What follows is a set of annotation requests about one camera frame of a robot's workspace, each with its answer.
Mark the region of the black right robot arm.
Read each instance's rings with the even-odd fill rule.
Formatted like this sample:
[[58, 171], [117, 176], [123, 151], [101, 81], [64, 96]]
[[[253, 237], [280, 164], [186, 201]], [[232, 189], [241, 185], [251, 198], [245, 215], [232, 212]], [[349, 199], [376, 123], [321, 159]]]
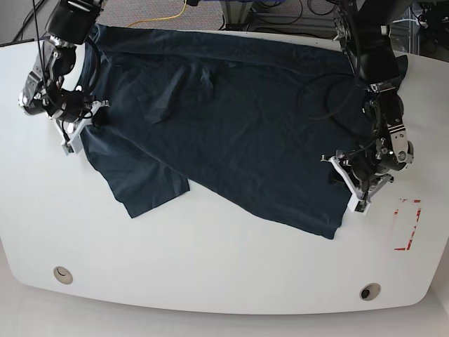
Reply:
[[[46, 113], [60, 129], [64, 145], [73, 138], [65, 124], [82, 131], [96, 112], [109, 106], [93, 95], [100, 78], [100, 52], [89, 37], [91, 27], [105, 8], [106, 1], [59, 1], [46, 24], [48, 37], [38, 40], [38, 56], [20, 92], [18, 104], [28, 115]], [[62, 87], [64, 76], [76, 63], [76, 47], [88, 44], [95, 57], [93, 78], [79, 91]]]

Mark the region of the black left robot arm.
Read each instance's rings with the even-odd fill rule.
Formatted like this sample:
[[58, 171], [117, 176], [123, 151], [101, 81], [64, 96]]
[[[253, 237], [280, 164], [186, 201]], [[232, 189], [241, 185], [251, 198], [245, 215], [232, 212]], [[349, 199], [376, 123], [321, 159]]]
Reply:
[[404, 169], [414, 159], [398, 94], [400, 67], [390, 39], [390, 25], [410, 5], [411, 1], [337, 3], [337, 36], [356, 83], [366, 90], [364, 110], [373, 118], [373, 138], [367, 145], [322, 158], [333, 165], [349, 188], [351, 198], [347, 207], [352, 212], [366, 212], [372, 196], [393, 182], [391, 171]]

